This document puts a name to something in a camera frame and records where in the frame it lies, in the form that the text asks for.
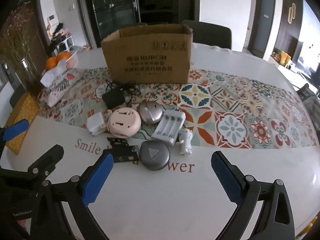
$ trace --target doorway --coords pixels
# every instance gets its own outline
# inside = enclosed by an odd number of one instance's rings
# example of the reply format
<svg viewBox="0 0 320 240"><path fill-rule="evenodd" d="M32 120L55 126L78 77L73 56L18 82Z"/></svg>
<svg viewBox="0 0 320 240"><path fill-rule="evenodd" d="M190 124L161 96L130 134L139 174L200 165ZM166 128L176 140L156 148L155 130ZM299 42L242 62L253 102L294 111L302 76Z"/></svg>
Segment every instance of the doorway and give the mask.
<svg viewBox="0 0 320 240"><path fill-rule="evenodd" d="M251 37L248 50L263 58L269 41L276 0L256 0Z"/></svg>
<svg viewBox="0 0 320 240"><path fill-rule="evenodd" d="M97 46L123 25L140 22L138 0L85 0Z"/></svg>
<svg viewBox="0 0 320 240"><path fill-rule="evenodd" d="M41 74L45 69L47 59L51 57L49 52L50 40L43 22L40 0L20 0L18 5L24 2L27 2L28 8L34 12L28 25L28 33L31 37L29 54L38 73Z"/></svg>

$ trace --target pink round device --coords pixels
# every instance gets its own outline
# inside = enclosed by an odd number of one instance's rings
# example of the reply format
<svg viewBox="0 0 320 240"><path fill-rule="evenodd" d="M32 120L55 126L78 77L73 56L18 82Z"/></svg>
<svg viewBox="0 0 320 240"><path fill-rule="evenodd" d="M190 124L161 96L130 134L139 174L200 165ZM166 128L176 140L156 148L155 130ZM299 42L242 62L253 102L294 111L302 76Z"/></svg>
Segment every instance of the pink round device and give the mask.
<svg viewBox="0 0 320 240"><path fill-rule="evenodd" d="M132 108L120 108L110 116L108 127L109 131L116 137L131 137L139 131L141 118L138 112Z"/></svg>

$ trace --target cabinet handle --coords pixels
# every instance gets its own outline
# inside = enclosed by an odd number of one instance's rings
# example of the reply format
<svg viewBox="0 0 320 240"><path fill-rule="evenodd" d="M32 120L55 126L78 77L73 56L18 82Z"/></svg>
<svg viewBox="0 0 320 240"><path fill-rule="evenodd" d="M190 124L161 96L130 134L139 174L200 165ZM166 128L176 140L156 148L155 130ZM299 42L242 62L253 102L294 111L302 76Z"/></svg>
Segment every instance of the cabinet handle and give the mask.
<svg viewBox="0 0 320 240"><path fill-rule="evenodd" d="M288 13L288 23L291 24L292 23L292 7L289 8L289 13Z"/></svg>
<svg viewBox="0 0 320 240"><path fill-rule="evenodd" d="M292 19L295 19L296 18L296 4L295 3L292 4L292 12L293 12Z"/></svg>
<svg viewBox="0 0 320 240"><path fill-rule="evenodd" d="M133 7L135 8L136 11L138 11L137 0L134 0L134 1L133 1Z"/></svg>

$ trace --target yellow woven box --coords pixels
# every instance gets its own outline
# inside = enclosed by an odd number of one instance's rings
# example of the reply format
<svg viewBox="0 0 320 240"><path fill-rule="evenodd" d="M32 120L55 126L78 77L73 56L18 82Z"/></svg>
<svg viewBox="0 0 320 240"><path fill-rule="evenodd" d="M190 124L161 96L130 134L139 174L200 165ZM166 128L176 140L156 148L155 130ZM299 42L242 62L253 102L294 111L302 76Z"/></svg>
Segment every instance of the yellow woven box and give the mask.
<svg viewBox="0 0 320 240"><path fill-rule="evenodd" d="M29 125L33 122L39 112L39 106L37 102L31 97L30 93L25 93L17 102L10 114L6 126L13 125L22 119L27 119ZM27 134L27 131L13 138L11 141L6 143L6 146L12 150L15 154L19 154L22 142Z"/></svg>

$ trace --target dining chair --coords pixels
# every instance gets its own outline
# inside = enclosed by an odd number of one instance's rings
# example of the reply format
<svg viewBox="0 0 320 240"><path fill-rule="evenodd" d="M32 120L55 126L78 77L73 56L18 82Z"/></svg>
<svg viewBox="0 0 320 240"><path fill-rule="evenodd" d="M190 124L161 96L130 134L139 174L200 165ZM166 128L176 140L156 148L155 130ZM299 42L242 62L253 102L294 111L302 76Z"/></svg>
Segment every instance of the dining chair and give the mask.
<svg viewBox="0 0 320 240"><path fill-rule="evenodd" d="M301 98L310 119L315 127L318 140L320 142L320 101L314 92L309 89L309 84L306 83L301 89L297 91Z"/></svg>
<svg viewBox="0 0 320 240"><path fill-rule="evenodd" d="M9 103L12 108L15 107L17 102L19 101L20 97L26 92L22 85L19 85L17 89L14 91L13 95L10 97Z"/></svg>
<svg viewBox="0 0 320 240"><path fill-rule="evenodd" d="M229 28L192 20L183 20L181 23L192 28L194 42L231 49L232 34Z"/></svg>

